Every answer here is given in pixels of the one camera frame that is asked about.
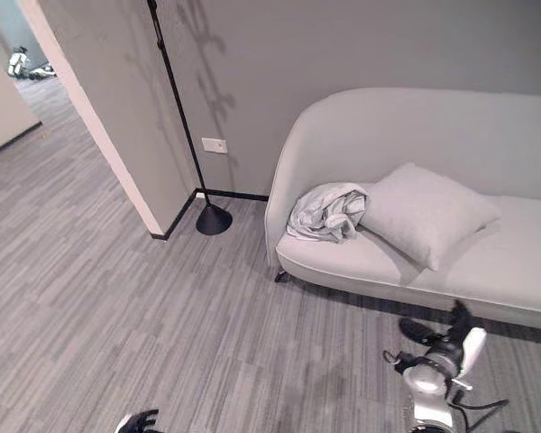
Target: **sofa cushion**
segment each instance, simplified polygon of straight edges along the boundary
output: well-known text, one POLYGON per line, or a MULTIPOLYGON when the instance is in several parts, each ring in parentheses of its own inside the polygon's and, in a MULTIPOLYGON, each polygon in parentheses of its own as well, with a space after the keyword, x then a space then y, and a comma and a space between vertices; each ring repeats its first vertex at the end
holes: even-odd
POLYGON ((500 217, 481 194, 412 162, 368 191, 360 224, 433 271, 451 246, 500 217))
POLYGON ((541 311, 541 200, 492 199, 499 201, 501 220, 454 246, 438 272, 366 229, 342 244, 284 235, 277 253, 285 269, 297 266, 307 275, 321 274, 320 281, 341 290, 341 281, 347 280, 349 291, 358 291, 351 288, 357 281, 369 281, 541 311), (331 277, 336 284, 328 283, 331 277))

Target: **sofa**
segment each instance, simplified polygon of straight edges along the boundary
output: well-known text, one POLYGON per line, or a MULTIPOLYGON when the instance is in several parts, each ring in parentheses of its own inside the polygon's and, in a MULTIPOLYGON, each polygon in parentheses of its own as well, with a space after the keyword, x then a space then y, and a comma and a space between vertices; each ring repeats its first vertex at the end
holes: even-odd
POLYGON ((269 265, 304 281, 380 299, 541 328, 541 96, 359 88, 307 108, 285 142, 265 215, 269 265), (413 161, 472 188, 502 218, 453 247, 437 272, 359 227, 340 244, 286 234, 316 185, 366 189, 413 161))

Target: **carpet floor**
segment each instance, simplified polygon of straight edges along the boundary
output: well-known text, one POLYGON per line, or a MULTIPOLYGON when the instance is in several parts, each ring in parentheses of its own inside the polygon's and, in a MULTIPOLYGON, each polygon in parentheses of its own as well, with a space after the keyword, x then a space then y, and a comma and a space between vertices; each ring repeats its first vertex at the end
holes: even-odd
MULTIPOLYGON (((214 198, 234 223, 207 237, 197 199, 152 240, 58 80, 20 88, 44 125, 0 152, 0 433, 150 408, 166 433, 405 431, 381 351, 422 353, 399 316, 445 313, 275 283, 262 202, 214 198)), ((541 330, 484 325, 466 402, 510 405, 478 431, 541 432, 541 330)))

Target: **white cloth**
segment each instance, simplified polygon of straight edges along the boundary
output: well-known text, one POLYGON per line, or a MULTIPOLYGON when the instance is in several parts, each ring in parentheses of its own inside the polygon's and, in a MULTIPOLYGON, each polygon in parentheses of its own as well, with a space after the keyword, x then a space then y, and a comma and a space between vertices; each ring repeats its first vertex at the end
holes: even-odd
POLYGON ((341 242, 356 237, 364 215, 367 192, 356 183, 326 183, 297 200, 287 233, 309 241, 341 242))

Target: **electrical outlet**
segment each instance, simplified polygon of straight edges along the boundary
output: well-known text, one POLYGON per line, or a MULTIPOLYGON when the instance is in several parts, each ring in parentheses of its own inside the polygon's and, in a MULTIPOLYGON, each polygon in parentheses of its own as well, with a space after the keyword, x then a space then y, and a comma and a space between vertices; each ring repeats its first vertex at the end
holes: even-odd
POLYGON ((228 153, 226 149, 226 140, 219 140, 217 138, 204 138, 202 139, 202 145, 207 152, 214 153, 228 153))

